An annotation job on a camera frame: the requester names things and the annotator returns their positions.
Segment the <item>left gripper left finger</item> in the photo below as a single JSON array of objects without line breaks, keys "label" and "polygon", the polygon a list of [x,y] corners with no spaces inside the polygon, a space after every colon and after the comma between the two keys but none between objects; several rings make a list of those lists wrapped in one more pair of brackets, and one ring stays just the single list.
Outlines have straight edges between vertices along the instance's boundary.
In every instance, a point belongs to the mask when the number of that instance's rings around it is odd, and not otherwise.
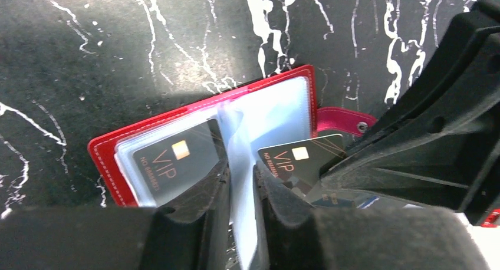
[{"label": "left gripper left finger", "polygon": [[224,269],[229,167],[158,208],[29,208],[1,220],[2,269]]}]

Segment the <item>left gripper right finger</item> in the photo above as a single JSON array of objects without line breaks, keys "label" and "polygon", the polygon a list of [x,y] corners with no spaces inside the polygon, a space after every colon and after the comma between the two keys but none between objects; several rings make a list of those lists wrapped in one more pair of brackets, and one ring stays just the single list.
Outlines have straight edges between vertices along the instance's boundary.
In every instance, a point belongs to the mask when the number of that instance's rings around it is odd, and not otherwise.
[{"label": "left gripper right finger", "polygon": [[254,269],[481,269],[482,255],[444,208],[315,208],[253,168]]}]

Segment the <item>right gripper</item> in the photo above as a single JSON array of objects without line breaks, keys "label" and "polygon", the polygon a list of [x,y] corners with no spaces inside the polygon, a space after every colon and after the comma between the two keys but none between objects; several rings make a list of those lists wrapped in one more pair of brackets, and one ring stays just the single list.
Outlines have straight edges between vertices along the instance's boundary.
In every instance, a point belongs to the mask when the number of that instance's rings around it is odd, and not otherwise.
[{"label": "right gripper", "polygon": [[499,0],[451,20],[415,83],[320,182],[499,225]]}]

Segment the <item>black VIP card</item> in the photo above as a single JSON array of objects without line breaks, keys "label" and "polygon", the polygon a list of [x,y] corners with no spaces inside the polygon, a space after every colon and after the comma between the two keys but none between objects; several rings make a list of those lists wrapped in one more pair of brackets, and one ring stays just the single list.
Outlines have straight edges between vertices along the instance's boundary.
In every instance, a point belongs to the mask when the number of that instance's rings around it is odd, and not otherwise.
[{"label": "black VIP card", "polygon": [[339,133],[264,147],[258,154],[274,177],[305,195],[323,173],[347,155]]},{"label": "black VIP card", "polygon": [[173,200],[226,157],[215,118],[148,143],[131,155],[141,206],[160,206]]}]

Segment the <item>red card holder wallet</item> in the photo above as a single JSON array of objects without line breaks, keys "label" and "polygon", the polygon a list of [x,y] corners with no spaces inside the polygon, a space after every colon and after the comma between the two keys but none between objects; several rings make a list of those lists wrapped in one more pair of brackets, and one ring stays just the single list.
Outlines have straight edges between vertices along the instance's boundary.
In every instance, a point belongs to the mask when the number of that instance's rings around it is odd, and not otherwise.
[{"label": "red card holder wallet", "polygon": [[252,168],[262,161],[299,197],[322,207],[338,199],[320,176],[346,157],[343,134],[362,136],[376,118],[318,108],[314,69],[303,65],[92,139],[88,151],[113,199],[157,207],[229,162],[231,223],[241,269],[255,269],[257,224]]}]

